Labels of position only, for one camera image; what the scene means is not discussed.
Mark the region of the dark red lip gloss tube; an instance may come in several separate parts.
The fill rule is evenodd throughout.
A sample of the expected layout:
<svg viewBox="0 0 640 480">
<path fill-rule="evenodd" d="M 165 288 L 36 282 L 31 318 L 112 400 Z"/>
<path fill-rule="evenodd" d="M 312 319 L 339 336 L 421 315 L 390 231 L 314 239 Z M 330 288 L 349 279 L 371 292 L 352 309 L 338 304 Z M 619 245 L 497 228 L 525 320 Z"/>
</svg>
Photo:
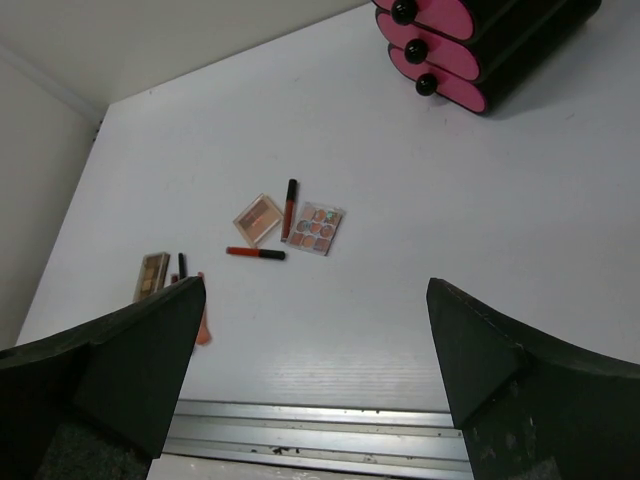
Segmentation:
<svg viewBox="0 0 640 480">
<path fill-rule="evenodd" d="M 281 230 L 281 241 L 285 243 L 289 237 L 291 224 L 295 215 L 295 206 L 298 193 L 298 181 L 290 179 L 287 187 L 284 217 Z"/>
</svg>

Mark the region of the black makeup brush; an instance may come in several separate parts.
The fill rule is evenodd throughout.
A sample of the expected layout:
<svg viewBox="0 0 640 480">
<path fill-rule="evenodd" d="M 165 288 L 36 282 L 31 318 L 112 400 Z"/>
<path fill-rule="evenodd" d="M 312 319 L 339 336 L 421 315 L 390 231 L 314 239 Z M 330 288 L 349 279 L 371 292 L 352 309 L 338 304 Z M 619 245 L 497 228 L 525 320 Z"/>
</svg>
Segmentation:
<svg viewBox="0 0 640 480">
<path fill-rule="evenodd" d="M 178 254 L 178 270 L 180 280 L 187 277 L 186 257 L 182 252 Z"/>
</svg>

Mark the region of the orange lip gloss tube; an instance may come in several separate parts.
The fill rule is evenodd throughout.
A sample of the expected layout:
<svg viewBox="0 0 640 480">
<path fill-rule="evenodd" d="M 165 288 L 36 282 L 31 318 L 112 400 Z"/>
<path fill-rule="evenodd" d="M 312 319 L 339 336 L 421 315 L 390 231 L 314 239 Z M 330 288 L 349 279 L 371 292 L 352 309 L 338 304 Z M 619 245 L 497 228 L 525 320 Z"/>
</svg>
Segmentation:
<svg viewBox="0 0 640 480">
<path fill-rule="evenodd" d="M 281 250 L 229 246 L 226 248 L 226 253 L 232 256 L 254 257 L 276 261 L 284 261 L 286 259 L 286 253 Z"/>
</svg>

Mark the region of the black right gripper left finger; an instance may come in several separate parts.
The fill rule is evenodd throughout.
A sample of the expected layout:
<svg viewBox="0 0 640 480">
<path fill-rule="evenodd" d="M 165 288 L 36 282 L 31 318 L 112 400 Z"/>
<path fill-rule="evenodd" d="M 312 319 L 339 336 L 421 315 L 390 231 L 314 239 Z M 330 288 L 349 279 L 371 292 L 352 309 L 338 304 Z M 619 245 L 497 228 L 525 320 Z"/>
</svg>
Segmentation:
<svg viewBox="0 0 640 480">
<path fill-rule="evenodd" d="M 4 479 L 144 479 L 206 304 L 199 277 L 1 353 Z"/>
</svg>

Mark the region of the pink top drawer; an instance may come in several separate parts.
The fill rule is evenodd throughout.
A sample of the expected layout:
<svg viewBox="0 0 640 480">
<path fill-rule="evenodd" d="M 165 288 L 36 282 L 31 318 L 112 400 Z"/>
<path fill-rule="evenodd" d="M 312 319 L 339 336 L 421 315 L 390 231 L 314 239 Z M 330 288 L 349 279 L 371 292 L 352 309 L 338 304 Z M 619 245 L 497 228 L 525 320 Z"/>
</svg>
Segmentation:
<svg viewBox="0 0 640 480">
<path fill-rule="evenodd" d="M 476 30 L 470 10 L 459 0 L 374 0 L 401 26 L 418 25 L 457 40 L 469 40 Z"/>
</svg>

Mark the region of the pink makeup brush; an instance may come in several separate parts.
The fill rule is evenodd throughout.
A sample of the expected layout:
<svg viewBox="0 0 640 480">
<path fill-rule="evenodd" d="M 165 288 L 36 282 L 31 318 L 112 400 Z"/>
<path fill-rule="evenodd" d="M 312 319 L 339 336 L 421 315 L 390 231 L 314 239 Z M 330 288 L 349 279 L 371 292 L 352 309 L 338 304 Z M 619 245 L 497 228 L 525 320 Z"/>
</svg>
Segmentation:
<svg viewBox="0 0 640 480">
<path fill-rule="evenodd" d="M 207 306 L 204 306 L 195 344 L 206 346 L 212 341 L 212 335 L 208 327 Z"/>
</svg>

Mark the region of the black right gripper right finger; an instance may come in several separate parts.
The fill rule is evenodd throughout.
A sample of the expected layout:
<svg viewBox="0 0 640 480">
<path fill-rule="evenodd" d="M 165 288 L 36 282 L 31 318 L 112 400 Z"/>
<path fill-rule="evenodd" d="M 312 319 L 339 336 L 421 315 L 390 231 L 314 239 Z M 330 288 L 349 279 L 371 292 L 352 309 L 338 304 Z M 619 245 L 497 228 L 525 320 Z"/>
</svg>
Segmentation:
<svg viewBox="0 0 640 480">
<path fill-rule="evenodd" d="M 636 479 L 639 367 L 510 318 L 451 283 L 426 292 L 476 479 Z"/>
</svg>

